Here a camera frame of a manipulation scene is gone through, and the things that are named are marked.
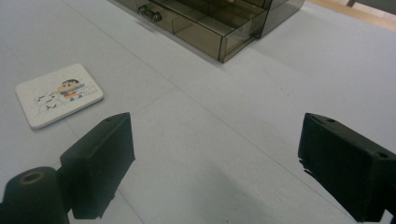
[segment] transparent box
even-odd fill
[[[262,37],[273,0],[115,0],[225,63]]]

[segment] table surface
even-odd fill
[[[136,161],[102,219],[71,223],[355,223],[298,162],[304,113],[396,152],[395,43],[306,2],[222,64],[106,0],[3,0],[0,191],[130,112]],[[105,99],[32,130],[15,87],[73,63]]]

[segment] storage box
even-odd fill
[[[304,3],[304,0],[116,1],[222,63],[274,29]]]

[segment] cartoon coaster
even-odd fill
[[[79,63],[19,84],[18,99],[32,128],[42,128],[103,99]]]

